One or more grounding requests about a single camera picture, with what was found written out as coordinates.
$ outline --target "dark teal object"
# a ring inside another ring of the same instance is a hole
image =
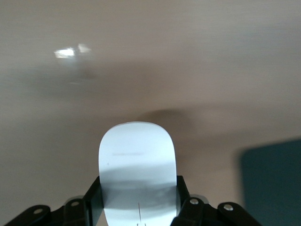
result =
[[[301,226],[301,139],[247,150],[245,209],[263,226]]]

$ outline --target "beige surface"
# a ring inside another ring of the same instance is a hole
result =
[[[243,204],[241,151],[301,134],[300,12],[298,0],[2,1],[0,224],[84,194],[102,135],[135,120],[171,134],[192,194]],[[91,53],[55,58],[79,43]]]

